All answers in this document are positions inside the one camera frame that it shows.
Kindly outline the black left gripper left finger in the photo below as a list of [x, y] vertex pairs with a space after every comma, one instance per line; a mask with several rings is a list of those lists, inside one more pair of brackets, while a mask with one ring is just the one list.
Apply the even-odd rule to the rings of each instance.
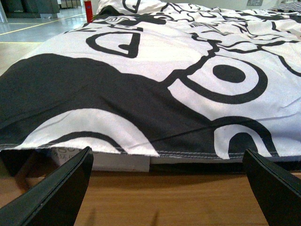
[[72, 226], [82, 205], [93, 166], [86, 147], [26, 193], [0, 209], [2, 226]]

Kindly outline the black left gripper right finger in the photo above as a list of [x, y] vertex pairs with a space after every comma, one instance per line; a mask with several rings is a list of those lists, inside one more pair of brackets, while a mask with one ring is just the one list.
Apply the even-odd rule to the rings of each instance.
[[251, 190], [270, 226], [301, 224], [301, 179], [247, 149], [243, 165]]

